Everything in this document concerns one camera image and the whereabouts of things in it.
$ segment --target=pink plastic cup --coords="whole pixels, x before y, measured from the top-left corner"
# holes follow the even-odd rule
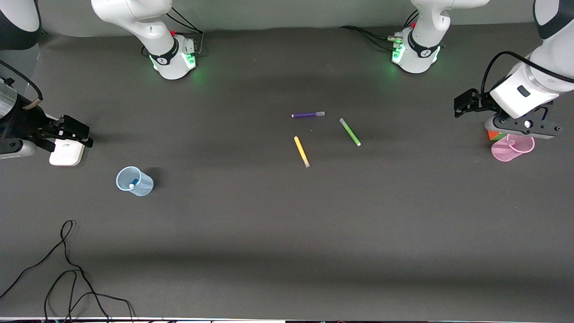
[[[501,162],[509,162],[523,153],[534,149],[534,138],[507,134],[506,137],[495,142],[490,149],[492,155]]]

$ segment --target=green marker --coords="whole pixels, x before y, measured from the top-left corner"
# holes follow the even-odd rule
[[[343,118],[339,119],[339,122],[341,122],[341,124],[343,125],[343,127],[345,128],[345,130],[347,131],[347,133],[349,134],[349,136],[351,136],[351,138],[353,139],[353,141],[355,142],[355,144],[357,146],[360,146],[360,141],[357,138],[357,136],[355,136],[355,134],[353,133],[353,130],[351,130],[351,128],[349,128],[349,125],[345,122],[345,120]]]

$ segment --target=orange block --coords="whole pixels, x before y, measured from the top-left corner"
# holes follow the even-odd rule
[[[490,131],[490,130],[487,131],[488,131],[488,139],[490,140],[495,139],[500,134],[497,131]]]
[[[506,136],[506,134],[502,133],[502,132],[491,131],[491,130],[487,130],[487,131],[488,131],[488,139],[490,139],[492,141],[498,141],[498,140],[500,140]]]

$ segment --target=yellow marker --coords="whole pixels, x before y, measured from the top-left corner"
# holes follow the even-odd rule
[[[301,159],[303,159],[303,163],[305,163],[305,167],[309,167],[309,160],[307,160],[307,156],[305,155],[305,151],[303,150],[303,146],[299,141],[299,137],[295,136],[295,144],[297,145],[297,149],[299,149],[299,153],[301,154]]]

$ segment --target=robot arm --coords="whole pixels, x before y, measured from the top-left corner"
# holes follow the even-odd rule
[[[195,68],[193,40],[172,36],[158,19],[170,11],[172,0],[92,0],[92,8],[101,20],[134,34],[149,51],[153,67],[164,78],[180,79]]]
[[[34,0],[0,0],[0,51],[36,45],[40,27],[40,13]]]
[[[490,66],[503,54],[522,61],[490,92],[470,89],[458,96],[455,117],[466,112],[491,110],[497,114],[485,122],[487,130],[543,139],[560,133],[559,124],[550,121],[548,116],[553,100],[574,90],[574,2],[535,0],[534,19],[542,45],[527,55],[528,61],[512,52],[496,55]]]
[[[574,77],[574,2],[536,0],[534,19],[544,42],[527,57],[547,70]],[[512,68],[504,82],[490,91],[490,95],[510,117],[520,118],[572,90],[574,83],[521,62]]]
[[[431,67],[439,53],[439,43],[451,25],[446,10],[482,7],[490,0],[411,0],[418,9],[416,27],[395,33],[407,41],[398,48],[392,62],[409,73],[422,73]]]
[[[38,42],[40,32],[40,15],[34,0],[0,0],[0,49],[28,49]],[[38,98],[31,102],[12,87],[14,80],[0,78],[0,159],[30,156],[37,147],[54,152],[58,142],[65,147],[81,147],[80,152],[83,147],[92,146],[88,126],[70,116],[57,119],[46,115],[38,106],[42,101],[40,89],[12,66],[4,61],[0,64],[38,92]],[[51,162],[59,156],[52,154]]]

